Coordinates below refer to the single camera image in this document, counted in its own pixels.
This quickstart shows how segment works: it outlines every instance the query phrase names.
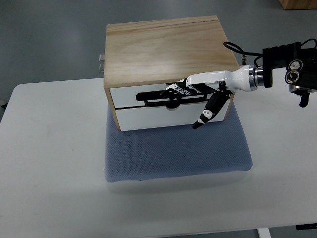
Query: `blue cushion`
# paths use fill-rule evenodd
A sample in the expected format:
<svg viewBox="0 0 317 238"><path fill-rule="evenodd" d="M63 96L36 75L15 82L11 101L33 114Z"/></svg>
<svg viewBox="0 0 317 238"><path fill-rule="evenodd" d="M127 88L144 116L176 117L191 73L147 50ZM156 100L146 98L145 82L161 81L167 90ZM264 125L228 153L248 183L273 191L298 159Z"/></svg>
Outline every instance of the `blue cushion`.
<svg viewBox="0 0 317 238"><path fill-rule="evenodd" d="M108 110L108 182L248 171L251 167L248 144L234 105L226 120L196 130L192 125L180 125L118 131Z"/></svg>

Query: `drawer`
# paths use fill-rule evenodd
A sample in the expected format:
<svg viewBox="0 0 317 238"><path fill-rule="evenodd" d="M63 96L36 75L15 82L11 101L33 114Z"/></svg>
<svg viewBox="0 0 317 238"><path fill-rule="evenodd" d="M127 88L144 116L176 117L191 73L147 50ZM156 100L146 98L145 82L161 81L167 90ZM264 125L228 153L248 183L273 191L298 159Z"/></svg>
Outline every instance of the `drawer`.
<svg viewBox="0 0 317 238"><path fill-rule="evenodd" d="M225 118L230 101L224 105L218 115L210 120L221 121ZM166 107L142 107L115 110L120 129L138 130L145 128L165 127L174 125L193 124L204 110L206 102L181 105L175 111Z"/></svg>
<svg viewBox="0 0 317 238"><path fill-rule="evenodd" d="M144 101L137 101L136 95L143 92L162 91L166 84L141 85L122 88L110 88L113 104L116 109L144 106Z"/></svg>

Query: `wooden top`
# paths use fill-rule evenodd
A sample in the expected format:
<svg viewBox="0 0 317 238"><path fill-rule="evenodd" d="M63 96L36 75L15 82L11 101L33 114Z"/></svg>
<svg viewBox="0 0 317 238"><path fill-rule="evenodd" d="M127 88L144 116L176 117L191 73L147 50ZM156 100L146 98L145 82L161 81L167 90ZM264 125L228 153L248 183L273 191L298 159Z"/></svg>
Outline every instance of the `wooden top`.
<svg viewBox="0 0 317 238"><path fill-rule="evenodd" d="M105 88L169 83L238 69L216 16L111 24L106 31Z"/></svg>

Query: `wooden box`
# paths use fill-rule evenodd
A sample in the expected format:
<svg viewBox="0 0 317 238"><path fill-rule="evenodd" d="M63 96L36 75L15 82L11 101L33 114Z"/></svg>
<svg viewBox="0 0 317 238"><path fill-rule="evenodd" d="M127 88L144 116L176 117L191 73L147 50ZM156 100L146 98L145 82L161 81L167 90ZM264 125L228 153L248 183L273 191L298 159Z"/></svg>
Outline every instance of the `wooden box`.
<svg viewBox="0 0 317 238"><path fill-rule="evenodd" d="M111 24L106 30L104 87L119 130L194 123L205 102L175 111L147 107L140 92L164 90L166 83L192 74L238 69L216 16ZM212 120L224 120L233 97Z"/></svg>
<svg viewBox="0 0 317 238"><path fill-rule="evenodd" d="M317 0L279 0L285 10L317 9Z"/></svg>

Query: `concrete floor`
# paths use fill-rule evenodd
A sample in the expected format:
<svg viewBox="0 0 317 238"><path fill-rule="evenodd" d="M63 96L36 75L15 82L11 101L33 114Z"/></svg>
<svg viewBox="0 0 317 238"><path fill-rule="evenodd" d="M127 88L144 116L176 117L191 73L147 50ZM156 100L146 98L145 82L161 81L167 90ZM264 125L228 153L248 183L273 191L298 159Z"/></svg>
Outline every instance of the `concrete floor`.
<svg viewBox="0 0 317 238"><path fill-rule="evenodd" d="M0 0L0 100L9 101L22 83L103 77L98 56L107 24L205 15L217 15L227 38L246 51L317 37L317 10L285 11L278 0ZM316 230L295 227L270 231L273 238L317 237ZM187 237L258 235L250 230Z"/></svg>

